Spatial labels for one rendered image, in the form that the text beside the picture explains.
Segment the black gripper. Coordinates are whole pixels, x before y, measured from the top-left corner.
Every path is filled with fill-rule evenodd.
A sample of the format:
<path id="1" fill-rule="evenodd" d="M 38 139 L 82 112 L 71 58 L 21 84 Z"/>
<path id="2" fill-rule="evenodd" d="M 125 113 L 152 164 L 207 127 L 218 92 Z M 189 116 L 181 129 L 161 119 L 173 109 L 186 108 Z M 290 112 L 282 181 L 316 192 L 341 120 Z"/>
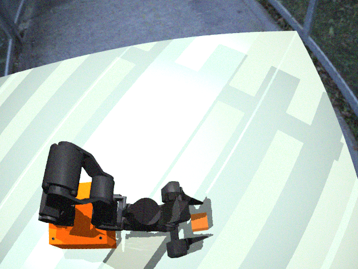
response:
<path id="1" fill-rule="evenodd" d="M 182 194 L 182 200 L 184 201 L 188 200 L 189 205 L 203 204 L 202 201 L 194 199 L 189 195 L 185 194 L 183 188 L 180 186 L 180 183 L 178 181 L 170 181 L 167 184 L 165 184 L 164 187 L 161 189 L 161 198 L 163 203 L 165 203 L 165 193 L 167 192 L 180 192 L 180 194 Z M 184 255 L 187 255 L 189 245 L 208 237 L 208 236 L 203 236 L 203 237 L 179 239 L 178 227 L 161 226 L 158 224 L 158 221 L 148 226 L 146 232 L 151 232 L 151 231 L 170 232 L 171 241 L 169 243 L 166 243 L 167 254 L 168 257 L 170 258 L 180 258 Z"/>

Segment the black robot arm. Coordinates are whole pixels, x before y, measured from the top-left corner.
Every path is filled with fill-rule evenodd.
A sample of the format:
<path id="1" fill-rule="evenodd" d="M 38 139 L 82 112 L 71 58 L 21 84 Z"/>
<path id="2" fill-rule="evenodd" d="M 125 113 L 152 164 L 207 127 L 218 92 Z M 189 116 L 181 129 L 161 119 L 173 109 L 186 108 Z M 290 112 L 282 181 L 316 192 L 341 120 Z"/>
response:
<path id="1" fill-rule="evenodd" d="M 91 190 L 89 198 L 78 199 L 82 167 L 92 178 Z M 114 177 L 103 171 L 95 157 L 68 141 L 50 146 L 42 182 L 38 220 L 44 223 L 72 227 L 75 205 L 88 203 L 92 204 L 91 224 L 104 231 L 146 231 L 157 221 L 161 226 L 179 227 L 191 218 L 189 202 L 182 200 L 180 192 L 165 193 L 162 205 L 147 197 L 127 203 L 126 196 L 113 193 Z"/>

